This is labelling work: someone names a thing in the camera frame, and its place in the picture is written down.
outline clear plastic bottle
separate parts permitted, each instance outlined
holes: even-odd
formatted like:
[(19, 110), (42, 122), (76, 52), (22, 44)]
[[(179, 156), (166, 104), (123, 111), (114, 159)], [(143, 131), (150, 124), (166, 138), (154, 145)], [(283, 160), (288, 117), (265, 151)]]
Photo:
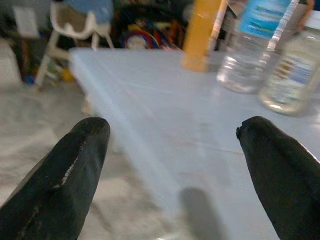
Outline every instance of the clear plastic bottle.
[(289, 41), (273, 73), (259, 92), (261, 102), (281, 114), (301, 111), (320, 82), (320, 11)]
[(255, 93), (264, 79), (275, 49), (299, 0), (249, 0), (217, 81), (238, 93)]

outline yellow bottle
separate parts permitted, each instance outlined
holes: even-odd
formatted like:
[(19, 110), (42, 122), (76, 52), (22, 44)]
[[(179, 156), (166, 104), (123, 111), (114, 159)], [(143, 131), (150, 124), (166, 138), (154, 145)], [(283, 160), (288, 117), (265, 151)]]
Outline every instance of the yellow bottle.
[(216, 16), (221, 17), (219, 12), (224, 13), (226, 7), (226, 0), (195, 0), (183, 45), (184, 56), (181, 62), (183, 67), (196, 72), (207, 70), (211, 39), (217, 36), (221, 26), (221, 19), (215, 23), (214, 19)]

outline jar label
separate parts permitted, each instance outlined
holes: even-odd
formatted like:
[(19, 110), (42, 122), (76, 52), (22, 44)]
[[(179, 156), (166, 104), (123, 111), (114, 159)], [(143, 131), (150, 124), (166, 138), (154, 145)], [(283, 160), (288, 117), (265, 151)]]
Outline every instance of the jar label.
[(302, 90), (312, 77), (316, 64), (302, 57), (283, 56), (267, 81), (267, 94), (280, 104), (290, 104), (302, 97)]
[(272, 38), (291, 0), (249, 0), (239, 31), (262, 38)]

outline white table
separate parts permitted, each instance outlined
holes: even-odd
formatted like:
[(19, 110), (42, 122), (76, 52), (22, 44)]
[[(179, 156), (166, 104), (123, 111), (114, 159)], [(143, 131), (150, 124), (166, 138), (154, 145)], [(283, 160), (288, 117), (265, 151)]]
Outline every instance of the white table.
[(71, 54), (76, 78), (168, 216), (179, 213), (183, 188), (198, 187), (210, 195), (229, 240), (279, 239), (254, 190), (236, 127), (263, 116), (320, 156), (317, 103), (301, 117), (271, 112), (257, 96), (219, 86), (214, 72), (181, 68), (180, 52)]

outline concrete floor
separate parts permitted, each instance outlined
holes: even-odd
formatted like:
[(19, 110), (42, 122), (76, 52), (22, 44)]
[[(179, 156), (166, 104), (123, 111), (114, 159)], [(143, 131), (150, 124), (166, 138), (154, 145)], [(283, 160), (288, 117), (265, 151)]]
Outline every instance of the concrete floor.
[[(42, 92), (31, 87), (1, 92), (0, 204), (54, 144), (86, 117), (81, 112), (83, 102), (76, 83), (48, 85)], [(174, 231), (128, 158), (109, 148), (79, 240), (155, 240)]]

